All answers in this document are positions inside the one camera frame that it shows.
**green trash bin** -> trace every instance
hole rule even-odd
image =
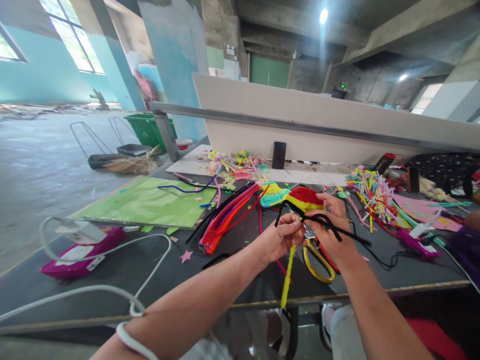
[[[151,112],[128,115],[124,118],[130,123],[131,128],[138,137],[138,140],[140,140],[140,144],[150,146],[152,148],[160,145],[163,151],[167,151],[162,136],[160,135],[157,122],[155,121],[155,117]],[[176,139],[177,133],[175,132],[174,122],[170,118],[168,120],[170,120],[171,129],[173,130],[173,135]]]

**table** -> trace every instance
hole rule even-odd
[[[151,176],[175,180],[171,173],[166,172],[169,166],[170,164],[162,166]],[[205,176],[189,175],[189,177],[201,184],[208,182]],[[276,214],[272,210],[264,212],[264,229],[274,220]],[[374,234],[370,234],[360,225],[358,219],[353,217],[353,220],[356,223],[358,235],[372,242],[371,249],[384,262],[390,262],[393,254],[404,250],[398,239],[386,234],[383,230],[379,229]],[[258,210],[253,209],[236,228],[225,234],[214,257],[222,253],[231,254],[247,246],[247,242],[251,242],[259,234],[258,223]],[[108,222],[94,222],[94,224],[114,225]],[[154,228],[149,235],[165,234],[165,232],[165,228]],[[202,266],[213,259],[199,250],[198,241],[193,240],[185,244],[190,234],[191,230],[184,229],[175,232],[174,236],[179,239],[178,242],[172,243],[169,255],[139,297],[145,306],[149,306],[177,285],[198,274],[202,271]],[[124,241],[144,235],[140,232],[130,232],[127,233]],[[64,237],[59,237],[52,241],[51,245],[52,249],[59,254],[72,243]],[[167,241],[163,237],[139,241],[108,256],[89,276],[67,284],[60,284],[57,280],[39,272],[39,269],[50,261],[45,252],[39,249],[0,277],[0,314],[39,299],[90,285],[113,285],[134,294],[167,250],[167,246]],[[391,271],[385,271],[361,245],[357,244],[357,248],[362,255],[370,259],[369,265],[391,296],[431,289],[465,287],[470,284],[446,254],[438,258],[435,264],[399,257],[398,265]],[[185,250],[193,251],[193,255],[191,260],[182,264],[180,256]],[[320,304],[348,298],[346,285],[340,275],[332,284],[319,282],[302,264],[300,253],[298,255],[294,258],[292,268],[293,284],[290,285],[288,294],[289,306]],[[288,256],[284,256],[281,262],[286,267]],[[320,273],[324,272],[316,262],[313,266]],[[270,264],[238,297],[232,306],[232,311],[280,307],[283,284],[284,275],[278,265]],[[16,334],[37,339],[100,345],[114,331],[108,326],[130,318],[128,308],[127,300],[109,292],[82,293],[42,305],[3,321],[0,323],[0,335]]]

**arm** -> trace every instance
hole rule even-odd
[[[154,302],[143,317],[134,318],[125,330],[159,359],[178,359],[214,326],[237,297],[267,265],[285,255],[300,218],[286,214],[280,225],[271,224],[246,248],[183,282]],[[115,334],[91,358],[142,359]]]
[[[326,202],[331,212],[312,211],[307,215],[325,214],[335,226],[350,231],[344,203],[328,194],[319,194],[318,197]],[[343,241],[338,242],[331,230],[325,230],[314,221],[305,223],[312,227],[341,271],[366,357],[374,360],[433,359],[358,253],[353,240],[342,235]]]

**bag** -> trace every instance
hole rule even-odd
[[[405,164],[405,168],[415,167],[418,173],[436,184],[437,188],[451,194],[452,188],[462,182],[468,199],[473,196],[472,179],[480,168],[480,154],[453,152],[417,155]]]

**ceiling light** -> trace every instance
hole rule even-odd
[[[320,24],[325,24],[327,22],[327,18],[329,17],[329,11],[325,8],[320,13]]]

